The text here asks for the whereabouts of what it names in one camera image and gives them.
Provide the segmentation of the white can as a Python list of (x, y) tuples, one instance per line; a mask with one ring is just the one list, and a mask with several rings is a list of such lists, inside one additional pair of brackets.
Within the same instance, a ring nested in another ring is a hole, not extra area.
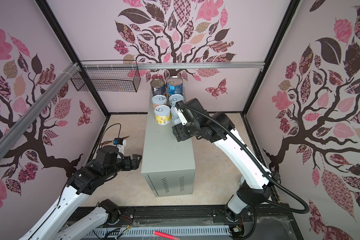
[(175, 105), (173, 105), (171, 107), (171, 119), (172, 119), (172, 122), (174, 123), (174, 126), (182, 123), (180, 120), (180, 117), (177, 113), (177, 109), (176, 109)]

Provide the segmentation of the patterned can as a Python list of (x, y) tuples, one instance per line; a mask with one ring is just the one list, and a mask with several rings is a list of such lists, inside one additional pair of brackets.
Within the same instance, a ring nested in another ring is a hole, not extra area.
[(170, 106), (174, 106), (177, 102), (183, 101), (184, 96), (180, 94), (173, 94), (169, 97)]

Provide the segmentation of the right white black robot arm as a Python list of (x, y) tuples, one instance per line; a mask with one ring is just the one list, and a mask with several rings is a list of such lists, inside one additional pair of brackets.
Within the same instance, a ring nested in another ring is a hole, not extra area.
[[(239, 189), (225, 206), (229, 221), (237, 221), (245, 208), (255, 208), (263, 203), (297, 214), (307, 214), (310, 211), (309, 205), (302, 198), (278, 182), (279, 174), (271, 172), (253, 155), (226, 114), (216, 113), (210, 116), (204, 112), (175, 111), (178, 124), (173, 126), (173, 133), (178, 142), (192, 137), (207, 140), (222, 150), (242, 174), (243, 180)], [(297, 200), (303, 209), (294, 209), (271, 201), (273, 186)]]

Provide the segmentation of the yellow label tin can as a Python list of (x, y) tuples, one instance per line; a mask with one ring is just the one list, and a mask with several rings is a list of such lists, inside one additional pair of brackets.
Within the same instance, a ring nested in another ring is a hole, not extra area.
[(157, 106), (154, 109), (156, 122), (159, 125), (167, 125), (171, 121), (171, 109), (166, 105)]

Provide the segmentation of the dark label tin can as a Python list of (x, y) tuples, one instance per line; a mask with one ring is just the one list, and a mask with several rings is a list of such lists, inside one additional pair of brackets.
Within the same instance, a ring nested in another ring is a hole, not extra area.
[(166, 83), (162, 79), (154, 79), (150, 82), (153, 96), (166, 95)]

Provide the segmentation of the blue label tin can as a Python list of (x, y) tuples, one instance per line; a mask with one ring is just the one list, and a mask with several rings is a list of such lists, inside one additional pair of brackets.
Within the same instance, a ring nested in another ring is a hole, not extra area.
[(171, 76), (167, 79), (167, 92), (169, 96), (183, 95), (183, 79), (179, 76)]

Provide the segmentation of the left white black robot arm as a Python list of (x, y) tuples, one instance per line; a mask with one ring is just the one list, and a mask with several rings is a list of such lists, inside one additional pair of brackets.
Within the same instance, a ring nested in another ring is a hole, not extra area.
[(88, 215), (63, 229), (69, 217), (98, 187), (115, 178), (120, 171), (138, 169), (141, 160), (141, 155), (127, 157), (117, 150), (91, 160), (68, 179), (55, 203), (22, 239), (80, 240), (105, 223), (115, 225), (119, 220), (129, 221), (130, 218), (122, 215), (119, 206), (107, 199)]

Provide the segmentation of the orange label can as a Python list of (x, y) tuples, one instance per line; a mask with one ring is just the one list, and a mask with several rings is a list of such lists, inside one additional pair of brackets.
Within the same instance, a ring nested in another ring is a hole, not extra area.
[(153, 105), (153, 109), (157, 108), (158, 106), (167, 106), (168, 102), (167, 102), (167, 97), (164, 95), (155, 95), (152, 97), (152, 105)]

